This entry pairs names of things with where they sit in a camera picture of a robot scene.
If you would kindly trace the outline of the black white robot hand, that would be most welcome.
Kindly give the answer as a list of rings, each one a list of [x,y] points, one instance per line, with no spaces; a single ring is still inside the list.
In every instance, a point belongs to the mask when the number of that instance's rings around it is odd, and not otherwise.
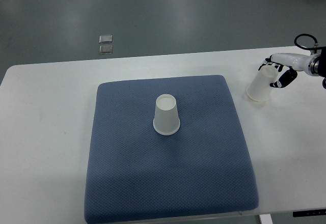
[[[272,88],[284,88],[292,83],[297,78],[297,73],[304,71],[308,75],[312,75],[312,63],[314,60],[313,55],[303,55],[295,53],[275,53],[260,65],[258,70],[260,71],[264,66],[272,66],[276,69],[279,74],[283,68],[287,67],[288,70],[285,71],[280,78],[270,83]]]

